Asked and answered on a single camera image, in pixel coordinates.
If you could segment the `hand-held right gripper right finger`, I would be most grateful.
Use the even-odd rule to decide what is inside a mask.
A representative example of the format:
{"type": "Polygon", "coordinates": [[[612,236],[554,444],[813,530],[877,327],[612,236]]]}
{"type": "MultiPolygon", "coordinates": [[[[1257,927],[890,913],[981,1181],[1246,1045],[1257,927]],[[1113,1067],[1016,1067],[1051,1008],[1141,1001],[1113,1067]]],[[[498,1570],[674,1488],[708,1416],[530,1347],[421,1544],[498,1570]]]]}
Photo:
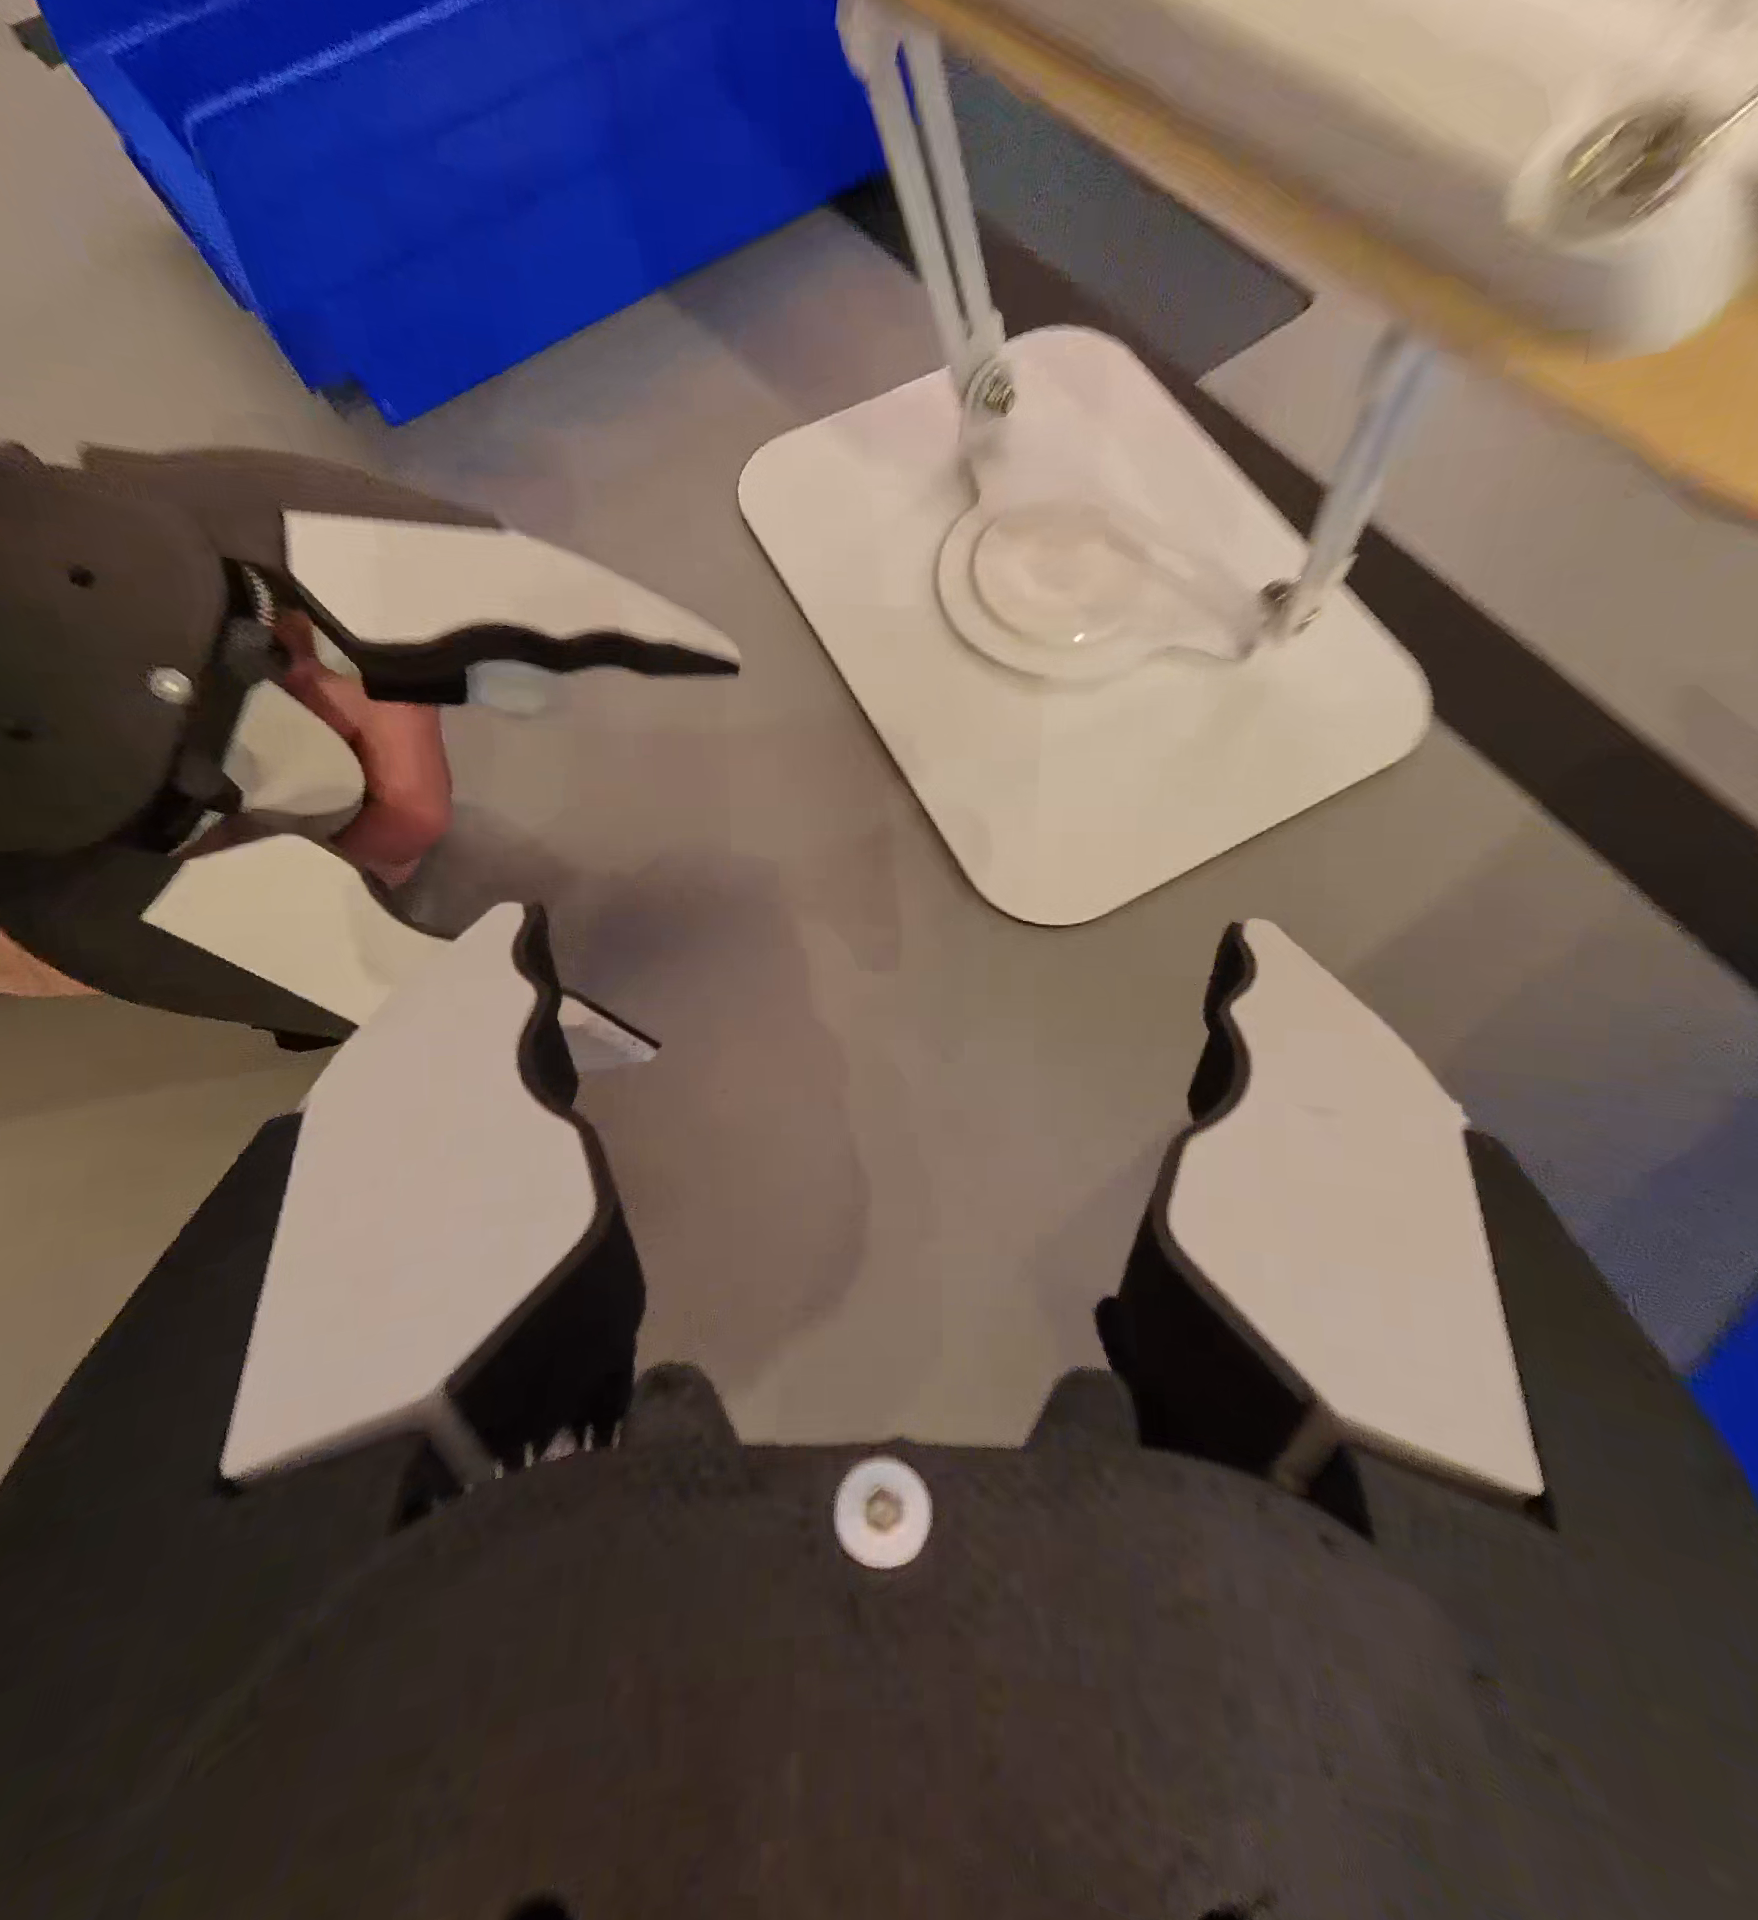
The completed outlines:
{"type": "Polygon", "coordinates": [[[1546,1500],[1469,1137],[1307,948],[1229,925],[1184,1122],[1097,1308],[1141,1440],[1324,1505],[1357,1455],[1546,1500]]]}

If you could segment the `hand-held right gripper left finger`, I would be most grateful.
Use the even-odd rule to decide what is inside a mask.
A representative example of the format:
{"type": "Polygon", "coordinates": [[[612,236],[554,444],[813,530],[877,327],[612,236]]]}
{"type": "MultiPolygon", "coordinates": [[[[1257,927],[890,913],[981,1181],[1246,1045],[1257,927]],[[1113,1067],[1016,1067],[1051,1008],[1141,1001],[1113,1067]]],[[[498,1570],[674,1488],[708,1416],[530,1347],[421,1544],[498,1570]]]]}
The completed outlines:
{"type": "Polygon", "coordinates": [[[225,1480],[412,1439],[473,1486],[614,1440],[648,1284],[579,1101],[538,907],[489,913],[339,1048],[299,1117],[225,1480]]]}

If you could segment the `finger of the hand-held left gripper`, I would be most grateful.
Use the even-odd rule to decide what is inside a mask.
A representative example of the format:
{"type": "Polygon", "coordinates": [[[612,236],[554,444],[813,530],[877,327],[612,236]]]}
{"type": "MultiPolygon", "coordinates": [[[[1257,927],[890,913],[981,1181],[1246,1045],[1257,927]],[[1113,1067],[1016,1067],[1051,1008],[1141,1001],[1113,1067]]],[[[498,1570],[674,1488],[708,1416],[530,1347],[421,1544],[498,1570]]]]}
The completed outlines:
{"type": "Polygon", "coordinates": [[[421,1076],[576,1076],[659,1043],[557,979],[546,913],[501,905],[458,937],[405,920],[347,858],[275,835],[178,866],[149,929],[349,1024],[354,1062],[421,1076]]]}
{"type": "Polygon", "coordinates": [[[703,616],[565,546],[493,526],[282,515],[280,585],[318,661],[381,705],[538,712],[561,678],[735,678],[703,616]]]}

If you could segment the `person's left hand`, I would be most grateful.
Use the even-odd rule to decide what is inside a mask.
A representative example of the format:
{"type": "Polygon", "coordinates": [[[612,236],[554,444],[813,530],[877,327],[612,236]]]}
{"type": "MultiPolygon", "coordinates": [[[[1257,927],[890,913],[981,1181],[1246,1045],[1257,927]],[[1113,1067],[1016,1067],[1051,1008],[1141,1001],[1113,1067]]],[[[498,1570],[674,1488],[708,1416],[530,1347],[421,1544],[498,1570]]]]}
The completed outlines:
{"type": "Polygon", "coordinates": [[[291,666],[289,692],[350,749],[364,788],[327,842],[382,888],[408,884],[455,826],[455,775],[435,707],[374,700],[317,659],[291,666]]]}

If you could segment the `clear round stand foot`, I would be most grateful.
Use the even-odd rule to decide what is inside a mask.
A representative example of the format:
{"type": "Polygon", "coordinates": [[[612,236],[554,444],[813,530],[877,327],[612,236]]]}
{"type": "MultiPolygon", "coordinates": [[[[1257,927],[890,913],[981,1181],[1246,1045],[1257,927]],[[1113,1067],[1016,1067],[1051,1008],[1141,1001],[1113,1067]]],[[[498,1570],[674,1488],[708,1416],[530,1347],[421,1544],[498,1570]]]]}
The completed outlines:
{"type": "Polygon", "coordinates": [[[1015,676],[1105,686],[1172,659],[1237,664],[1270,637],[1269,604],[1203,543],[1088,484],[971,476],[933,564],[954,638],[1015,676]]]}

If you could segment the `wooden display board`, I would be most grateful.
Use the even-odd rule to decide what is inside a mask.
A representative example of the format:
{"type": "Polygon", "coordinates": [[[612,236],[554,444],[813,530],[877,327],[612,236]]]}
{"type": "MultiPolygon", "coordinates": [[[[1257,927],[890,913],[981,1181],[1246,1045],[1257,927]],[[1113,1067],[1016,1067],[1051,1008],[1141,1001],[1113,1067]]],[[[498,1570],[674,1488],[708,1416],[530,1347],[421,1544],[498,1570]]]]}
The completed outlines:
{"type": "Polygon", "coordinates": [[[1758,526],[1758,271],[1689,340],[1601,358],[1274,173],[1144,84],[1087,61],[1009,5],[903,5],[903,12],[1313,292],[1373,305],[1427,345],[1620,449],[1670,491],[1758,526]]]}

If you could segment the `printed paper sheet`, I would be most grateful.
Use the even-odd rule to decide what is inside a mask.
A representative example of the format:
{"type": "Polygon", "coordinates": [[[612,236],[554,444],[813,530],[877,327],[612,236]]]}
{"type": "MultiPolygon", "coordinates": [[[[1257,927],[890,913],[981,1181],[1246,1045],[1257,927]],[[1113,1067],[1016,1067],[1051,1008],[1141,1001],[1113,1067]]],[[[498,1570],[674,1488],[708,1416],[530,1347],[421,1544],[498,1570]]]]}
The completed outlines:
{"type": "Polygon", "coordinates": [[[1758,269],[1758,5],[1027,2],[1024,28],[1605,358],[1758,269]]]}

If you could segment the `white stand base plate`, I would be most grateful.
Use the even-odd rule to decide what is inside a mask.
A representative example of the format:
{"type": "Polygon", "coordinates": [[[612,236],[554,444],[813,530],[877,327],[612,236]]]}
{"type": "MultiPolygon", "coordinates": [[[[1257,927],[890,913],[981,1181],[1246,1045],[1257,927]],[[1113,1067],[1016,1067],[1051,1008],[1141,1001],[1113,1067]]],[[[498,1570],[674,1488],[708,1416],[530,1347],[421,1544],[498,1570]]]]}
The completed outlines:
{"type": "Polygon", "coordinates": [[[1434,700],[1348,587],[1242,663],[1111,685],[1040,685],[963,647],[935,564],[972,476],[1122,494],[1258,596],[1309,545],[1116,338],[1047,327],[1009,358],[1015,409],[981,444],[935,372],[765,444],[739,505],[963,877],[1013,920],[1068,929],[1390,771],[1434,700]]]}

